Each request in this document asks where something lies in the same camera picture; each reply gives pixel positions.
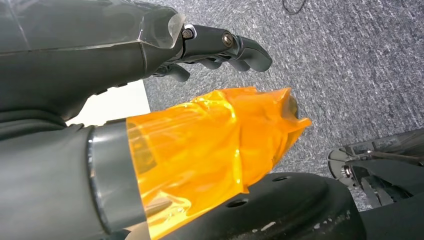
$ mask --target robotic arm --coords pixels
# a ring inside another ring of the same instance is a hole
[[[183,26],[137,0],[0,0],[0,234],[4,239],[103,238],[146,220],[125,119],[72,125],[88,97],[178,64],[266,71],[255,41]]]

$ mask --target black machine part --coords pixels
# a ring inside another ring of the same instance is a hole
[[[335,179],[364,190],[374,209],[361,212],[372,240],[422,239],[424,129],[332,150]]]
[[[164,240],[365,240],[349,190],[309,173],[271,173]]]

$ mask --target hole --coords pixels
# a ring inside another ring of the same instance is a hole
[[[279,182],[279,181],[283,181],[283,180],[286,180],[286,179],[289,179],[289,178],[286,177],[286,176],[280,176],[280,177],[274,178],[272,181],[273,182]]]
[[[248,199],[247,198],[242,198],[242,199],[237,199],[234,201],[229,202],[226,207],[227,208],[236,208],[236,207],[240,207],[242,205],[245,205],[248,203]]]

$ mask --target gray carpet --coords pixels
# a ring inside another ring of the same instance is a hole
[[[330,149],[424,127],[424,1],[306,0],[297,15],[281,0],[153,0],[187,22],[224,28],[259,42],[274,60],[265,73],[189,65],[191,79],[149,78],[152,111],[206,92],[291,87],[300,115],[312,119],[276,172],[330,176]],[[288,0],[295,6],[297,0]],[[353,190],[358,208],[368,208]]]

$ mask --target transparent plastic film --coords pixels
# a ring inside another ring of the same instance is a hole
[[[311,124],[295,109],[289,88],[245,87],[127,118],[151,239],[248,193]]]
[[[185,16],[142,0],[0,0],[0,54],[146,43],[171,49]]]

